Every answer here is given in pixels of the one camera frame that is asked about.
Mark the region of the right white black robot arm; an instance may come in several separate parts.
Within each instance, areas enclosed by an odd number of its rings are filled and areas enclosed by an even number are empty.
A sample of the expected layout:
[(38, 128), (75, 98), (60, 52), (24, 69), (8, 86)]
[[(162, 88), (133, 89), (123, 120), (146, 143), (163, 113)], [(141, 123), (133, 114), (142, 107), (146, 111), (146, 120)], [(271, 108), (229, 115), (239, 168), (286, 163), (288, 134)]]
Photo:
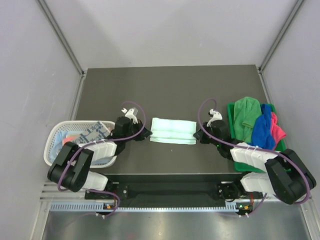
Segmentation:
[(201, 144), (215, 145), (223, 158), (260, 170), (244, 173), (240, 181), (233, 185), (233, 192), (239, 198), (245, 198), (251, 192), (260, 192), (274, 195), (288, 205), (303, 204), (317, 185), (293, 150), (278, 152), (262, 149), (235, 139), (223, 120), (204, 122), (193, 136)]

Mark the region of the white mint towel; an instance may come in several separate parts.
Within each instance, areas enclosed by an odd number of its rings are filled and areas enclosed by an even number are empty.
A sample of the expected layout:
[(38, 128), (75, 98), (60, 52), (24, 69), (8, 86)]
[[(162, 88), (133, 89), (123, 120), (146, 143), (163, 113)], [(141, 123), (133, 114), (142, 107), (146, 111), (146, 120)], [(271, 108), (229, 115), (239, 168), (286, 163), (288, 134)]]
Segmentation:
[(150, 141), (164, 144), (195, 145), (194, 133), (197, 123), (189, 120), (174, 120), (154, 117), (151, 123)]

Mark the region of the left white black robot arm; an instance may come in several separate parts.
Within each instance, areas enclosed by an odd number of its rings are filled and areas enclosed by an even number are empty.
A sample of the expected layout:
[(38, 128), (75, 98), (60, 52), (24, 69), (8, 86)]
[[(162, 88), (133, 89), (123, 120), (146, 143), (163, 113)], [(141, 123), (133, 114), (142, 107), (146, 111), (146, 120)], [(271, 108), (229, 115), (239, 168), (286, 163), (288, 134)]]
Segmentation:
[(91, 171), (92, 164), (106, 160), (112, 165), (128, 141), (143, 141), (152, 134), (140, 119), (121, 116), (111, 128), (96, 122), (80, 134), (79, 140), (63, 145), (48, 170), (47, 178), (56, 183), (60, 191), (94, 190), (102, 198), (109, 198), (114, 187), (106, 176)]

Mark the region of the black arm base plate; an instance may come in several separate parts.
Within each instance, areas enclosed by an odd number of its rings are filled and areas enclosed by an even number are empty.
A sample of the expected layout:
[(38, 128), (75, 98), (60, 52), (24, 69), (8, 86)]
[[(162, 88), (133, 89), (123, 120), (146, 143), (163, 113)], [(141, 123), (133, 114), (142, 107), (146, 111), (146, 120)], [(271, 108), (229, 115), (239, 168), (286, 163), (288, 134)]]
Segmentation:
[(105, 190), (120, 198), (122, 208), (222, 207), (225, 202), (259, 200), (240, 185), (242, 173), (111, 174)]

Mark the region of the pink bunny towel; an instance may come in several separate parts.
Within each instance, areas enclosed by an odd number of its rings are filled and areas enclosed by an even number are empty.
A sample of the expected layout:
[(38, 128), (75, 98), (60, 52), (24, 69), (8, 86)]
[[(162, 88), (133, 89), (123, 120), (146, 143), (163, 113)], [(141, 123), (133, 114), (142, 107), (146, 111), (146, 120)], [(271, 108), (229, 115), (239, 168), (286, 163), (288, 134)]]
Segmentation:
[(78, 135), (67, 135), (66, 138), (62, 140), (62, 144), (66, 144), (67, 142), (72, 142), (73, 140), (77, 139)]

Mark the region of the blue white patterned towel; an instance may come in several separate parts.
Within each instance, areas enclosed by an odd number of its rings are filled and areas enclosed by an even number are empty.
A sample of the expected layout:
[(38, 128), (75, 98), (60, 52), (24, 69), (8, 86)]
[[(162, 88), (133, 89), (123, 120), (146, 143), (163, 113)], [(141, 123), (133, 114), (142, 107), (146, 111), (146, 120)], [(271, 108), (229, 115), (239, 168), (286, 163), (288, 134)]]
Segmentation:
[(104, 123), (97, 121), (80, 133), (75, 139), (72, 140), (72, 142), (78, 145), (97, 142), (109, 136), (110, 133), (111, 130)]

